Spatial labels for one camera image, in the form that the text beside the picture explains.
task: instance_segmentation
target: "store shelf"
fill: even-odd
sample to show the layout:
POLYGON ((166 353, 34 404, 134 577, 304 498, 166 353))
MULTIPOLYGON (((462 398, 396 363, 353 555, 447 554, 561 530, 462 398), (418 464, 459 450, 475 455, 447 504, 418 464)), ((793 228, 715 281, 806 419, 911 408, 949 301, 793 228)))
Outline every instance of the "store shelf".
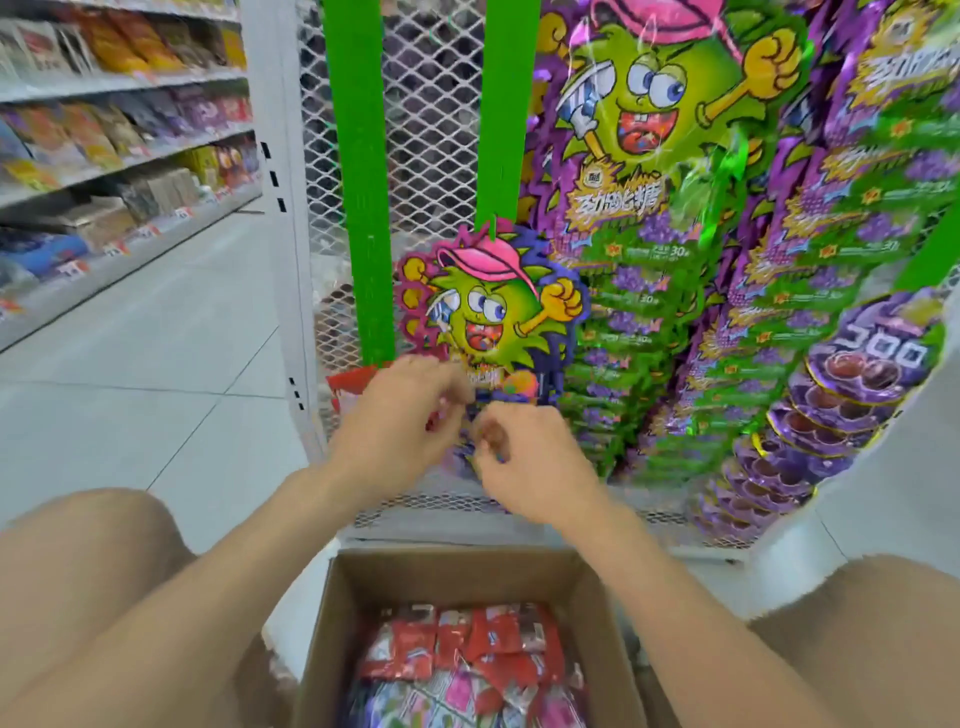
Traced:
POLYGON ((58 277, 15 301, 0 301, 0 351, 259 196, 259 182, 218 193, 216 199, 139 228, 109 255, 66 263, 58 277))
POLYGON ((207 20, 240 22, 240 11, 227 5, 217 7, 211 3, 173 2, 168 0, 54 0, 65 5, 82 5, 85 8, 113 8, 120 11, 156 12, 179 17, 201 17, 207 20))
MULTIPOLYGON (((205 144, 210 144, 214 141, 228 139, 231 136, 237 136, 239 133, 252 131, 253 124, 231 124, 228 129, 225 129, 221 132, 203 134, 201 136, 194 136, 189 139, 181 139, 179 144, 158 145, 150 149, 151 153, 148 157, 124 158, 123 166, 117 167, 116 169, 101 169, 100 167, 93 167, 90 169, 84 169, 81 172, 77 172, 73 175, 64 175, 63 177, 60 177, 60 187, 58 189, 71 187, 74 184, 80 184, 81 182, 96 180, 98 177, 103 177, 104 175, 110 175, 114 172, 120 172, 124 169, 131 169, 132 167, 139 166, 140 164, 146 164, 147 162, 154 161, 155 159, 171 157, 179 152, 185 152, 188 149, 203 147, 205 144)), ((30 189, 29 187, 13 185, 7 187, 6 189, 0 188, 0 207, 17 205, 27 200, 32 200, 34 197, 41 197, 54 191, 56 190, 38 191, 35 189, 30 189)))
POLYGON ((198 73, 176 73, 139 78, 122 73, 103 73, 88 77, 58 77, 52 75, 37 84, 0 86, 0 103, 10 104, 39 99, 57 99, 66 96, 86 96, 111 91, 136 91, 144 88, 187 84, 209 84, 214 81, 233 81, 247 78, 242 68, 224 68, 198 73))

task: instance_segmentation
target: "yellow cartoon fist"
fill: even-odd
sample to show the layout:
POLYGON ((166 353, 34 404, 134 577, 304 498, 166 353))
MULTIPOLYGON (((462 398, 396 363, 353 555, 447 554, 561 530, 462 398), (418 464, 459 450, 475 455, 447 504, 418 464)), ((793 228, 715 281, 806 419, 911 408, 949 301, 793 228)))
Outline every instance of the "yellow cartoon fist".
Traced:
POLYGON ((547 317, 554 321, 572 321, 584 310, 580 291, 573 287, 570 279, 557 279, 543 286, 540 305, 547 317))
POLYGON ((743 59, 747 92, 761 101, 776 99, 800 78, 800 58, 797 34, 788 28, 762 37, 750 46, 743 59))

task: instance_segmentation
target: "cartoon eye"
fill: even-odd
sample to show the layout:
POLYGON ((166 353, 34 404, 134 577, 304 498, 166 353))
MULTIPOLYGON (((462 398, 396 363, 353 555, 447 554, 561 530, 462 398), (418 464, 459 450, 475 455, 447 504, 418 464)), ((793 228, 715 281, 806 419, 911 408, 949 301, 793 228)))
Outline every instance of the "cartoon eye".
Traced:
POLYGON ((488 321, 493 321, 495 324, 499 324, 503 321, 504 316, 507 315, 507 309, 503 303, 495 301, 494 299, 486 299, 483 302, 483 315, 487 317, 488 321))
POLYGON ((467 293, 467 305, 471 311, 483 313, 483 304, 487 302, 487 297, 480 291, 470 291, 467 293))
POLYGON ((650 103, 658 109, 672 107, 686 93, 686 74, 678 65, 668 65, 650 82, 650 103))
POLYGON ((627 73, 627 88, 637 96, 646 96, 655 78, 657 78, 657 72, 653 68, 637 61, 630 66, 630 72, 627 73))

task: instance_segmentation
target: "yellow starburst graphic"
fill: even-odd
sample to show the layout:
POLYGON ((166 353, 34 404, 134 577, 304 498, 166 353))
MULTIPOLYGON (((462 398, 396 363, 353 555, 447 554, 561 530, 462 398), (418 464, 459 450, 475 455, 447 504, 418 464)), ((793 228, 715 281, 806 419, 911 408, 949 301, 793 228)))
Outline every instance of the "yellow starburst graphic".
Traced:
POLYGON ((600 159, 584 166, 567 194, 566 220, 570 232, 589 232, 599 222, 654 214, 666 199, 666 181, 659 172, 646 174, 639 167, 622 182, 622 163, 600 159))

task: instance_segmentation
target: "white floor tile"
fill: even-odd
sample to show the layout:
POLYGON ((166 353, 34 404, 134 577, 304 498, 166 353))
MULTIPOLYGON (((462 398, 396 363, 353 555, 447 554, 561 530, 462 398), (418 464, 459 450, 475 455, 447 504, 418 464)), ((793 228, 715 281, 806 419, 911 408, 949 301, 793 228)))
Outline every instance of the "white floor tile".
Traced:
POLYGON ((254 397, 286 397, 286 371, 280 350, 280 333, 267 339, 243 373, 227 390, 231 395, 254 397))
POLYGON ((0 384, 0 526, 50 498, 147 488, 217 398, 0 384))
POLYGON ((206 551, 305 465, 286 400, 223 397, 150 492, 206 551))
POLYGON ((0 380, 219 394, 275 329, 269 277, 151 265, 0 353, 0 380))

